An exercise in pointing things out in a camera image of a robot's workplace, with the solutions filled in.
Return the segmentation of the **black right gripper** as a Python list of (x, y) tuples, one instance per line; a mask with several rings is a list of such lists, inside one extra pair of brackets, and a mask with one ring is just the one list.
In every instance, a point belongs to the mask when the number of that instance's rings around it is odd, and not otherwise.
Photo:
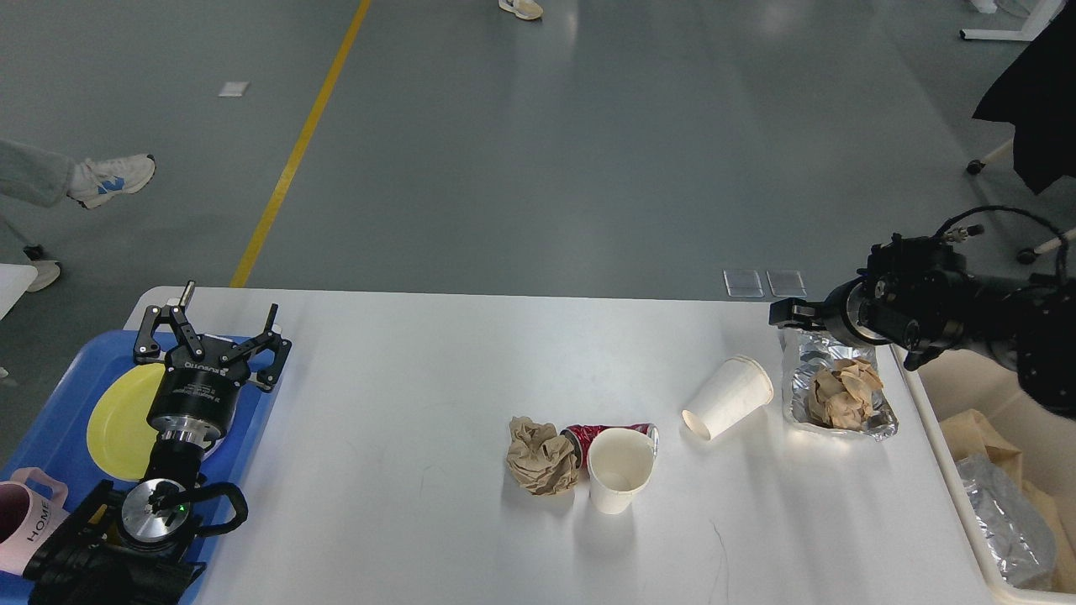
[(858, 325), (863, 279), (850, 280), (830, 292), (824, 302), (788, 297), (770, 302), (768, 324), (777, 329), (827, 332), (848, 347), (873, 347), (875, 334)]

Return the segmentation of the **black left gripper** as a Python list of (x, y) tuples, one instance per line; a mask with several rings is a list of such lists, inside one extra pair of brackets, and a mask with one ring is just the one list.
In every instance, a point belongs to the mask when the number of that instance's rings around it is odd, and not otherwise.
[[(274, 391), (293, 342), (284, 339), (274, 325), (279, 306), (273, 302), (260, 334), (220, 354), (220, 366), (201, 363), (203, 341), (186, 316), (195, 290), (196, 281), (189, 280), (176, 302), (146, 307), (134, 337), (132, 360), (134, 364), (159, 361), (165, 368), (146, 417), (151, 428), (161, 435), (188, 432), (216, 441), (231, 430), (243, 384), (252, 383), (265, 393)], [(156, 339), (161, 326), (172, 332), (176, 344), (195, 361), (164, 361), (166, 352)], [(249, 361), (264, 351), (272, 352), (272, 363), (251, 378)]]

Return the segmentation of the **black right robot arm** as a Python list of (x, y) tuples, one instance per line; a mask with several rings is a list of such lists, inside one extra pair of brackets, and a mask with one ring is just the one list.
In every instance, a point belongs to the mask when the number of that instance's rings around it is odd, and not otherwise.
[(918, 369), (948, 350), (969, 350), (1017, 375), (1018, 386), (1049, 413), (1075, 414), (1075, 286), (1068, 275), (1073, 231), (1027, 210), (1052, 234), (1054, 267), (1025, 281), (969, 271), (957, 242), (983, 233), (947, 219), (931, 236), (893, 234), (870, 249), (856, 278), (821, 302), (771, 302), (769, 324), (824, 332), (843, 344), (898, 344), (904, 368)]

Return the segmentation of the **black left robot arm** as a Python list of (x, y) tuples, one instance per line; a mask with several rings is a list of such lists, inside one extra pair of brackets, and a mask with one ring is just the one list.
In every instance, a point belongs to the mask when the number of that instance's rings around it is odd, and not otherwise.
[[(17, 573), (30, 604), (188, 604), (216, 537), (247, 520), (240, 489), (293, 347), (269, 307), (241, 339), (200, 333), (187, 308), (150, 305), (134, 332), (85, 344), (11, 467), (36, 466), (69, 489), (69, 516)], [(148, 393), (124, 403), (148, 430), (137, 472), (93, 456), (93, 414), (132, 369)]]

